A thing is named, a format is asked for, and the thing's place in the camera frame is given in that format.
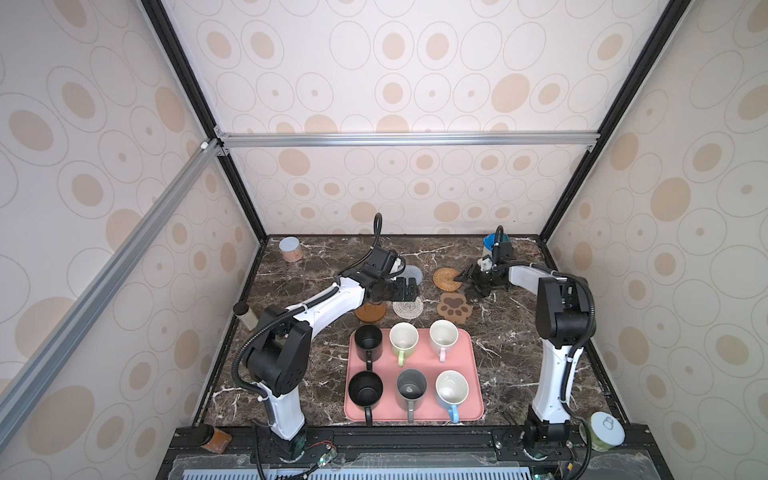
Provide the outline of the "pink handled white mug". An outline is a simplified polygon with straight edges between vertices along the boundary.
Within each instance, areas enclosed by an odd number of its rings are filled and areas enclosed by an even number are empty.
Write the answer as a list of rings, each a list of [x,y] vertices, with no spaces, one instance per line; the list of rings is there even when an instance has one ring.
[[[456,345],[458,339],[458,328],[448,320],[437,320],[429,328],[430,348],[440,363],[446,362],[447,354]]]

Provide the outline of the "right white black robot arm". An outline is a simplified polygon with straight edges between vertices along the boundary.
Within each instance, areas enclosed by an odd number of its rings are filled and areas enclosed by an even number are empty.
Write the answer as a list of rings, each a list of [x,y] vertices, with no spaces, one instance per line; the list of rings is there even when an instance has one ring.
[[[492,265],[484,258],[454,280],[468,296],[521,287],[536,295],[535,326],[542,339],[539,384],[523,426],[521,442],[528,452],[568,439],[575,413],[569,405],[578,361],[596,331],[594,296],[587,281],[575,275],[520,261]]]

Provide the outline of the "cork paw print coaster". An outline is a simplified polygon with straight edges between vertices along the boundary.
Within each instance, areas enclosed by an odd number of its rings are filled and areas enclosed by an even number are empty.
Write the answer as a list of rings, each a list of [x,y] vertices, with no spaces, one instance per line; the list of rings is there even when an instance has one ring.
[[[464,294],[446,292],[440,296],[436,311],[441,318],[463,325],[471,317],[473,306],[468,303]]]

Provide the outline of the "woven rattan round coaster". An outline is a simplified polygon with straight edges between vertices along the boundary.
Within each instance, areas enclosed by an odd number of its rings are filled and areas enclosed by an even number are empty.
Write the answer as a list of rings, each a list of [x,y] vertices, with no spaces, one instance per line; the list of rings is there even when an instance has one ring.
[[[459,275],[460,273],[453,268],[439,268],[433,274],[433,282],[438,289],[444,292],[455,292],[462,286],[462,282],[456,280]]]

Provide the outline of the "green handled white mug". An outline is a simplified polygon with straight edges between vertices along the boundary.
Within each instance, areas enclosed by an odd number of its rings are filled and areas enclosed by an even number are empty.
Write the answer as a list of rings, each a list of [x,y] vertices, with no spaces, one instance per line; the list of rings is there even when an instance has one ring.
[[[405,361],[414,353],[418,345],[418,329],[410,323],[400,322],[391,328],[389,341],[392,352],[397,359],[397,364],[402,368],[405,365]]]

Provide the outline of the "light brown wooden coaster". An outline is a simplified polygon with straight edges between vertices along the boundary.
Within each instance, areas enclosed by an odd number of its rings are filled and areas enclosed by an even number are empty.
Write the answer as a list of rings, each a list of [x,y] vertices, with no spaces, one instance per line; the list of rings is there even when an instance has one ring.
[[[387,314],[388,307],[385,303],[365,303],[354,310],[354,315],[364,323],[376,323]]]

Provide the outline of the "grey felt round coaster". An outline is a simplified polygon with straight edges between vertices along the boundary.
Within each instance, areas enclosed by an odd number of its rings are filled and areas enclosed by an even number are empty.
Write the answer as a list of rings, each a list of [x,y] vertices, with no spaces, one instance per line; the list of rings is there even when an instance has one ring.
[[[407,265],[404,268],[401,277],[406,279],[414,279],[416,284],[420,285],[423,282],[424,274],[419,267],[415,265]]]

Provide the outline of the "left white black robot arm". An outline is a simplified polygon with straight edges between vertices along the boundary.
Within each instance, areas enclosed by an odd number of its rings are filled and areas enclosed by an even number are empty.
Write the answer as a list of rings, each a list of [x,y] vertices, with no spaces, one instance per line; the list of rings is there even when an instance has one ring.
[[[314,337],[367,302],[410,302],[419,295],[414,278],[356,280],[340,276],[329,288],[286,308],[264,310],[231,365],[234,384],[266,403],[269,432],[283,455],[295,459],[306,444],[299,384]]]

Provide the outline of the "white woven round coaster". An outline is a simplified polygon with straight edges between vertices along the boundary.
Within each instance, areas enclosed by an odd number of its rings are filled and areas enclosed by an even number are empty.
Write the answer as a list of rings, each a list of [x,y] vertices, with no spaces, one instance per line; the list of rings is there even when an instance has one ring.
[[[413,320],[423,313],[424,304],[420,298],[417,298],[410,302],[393,302],[392,308],[398,317],[405,320]]]

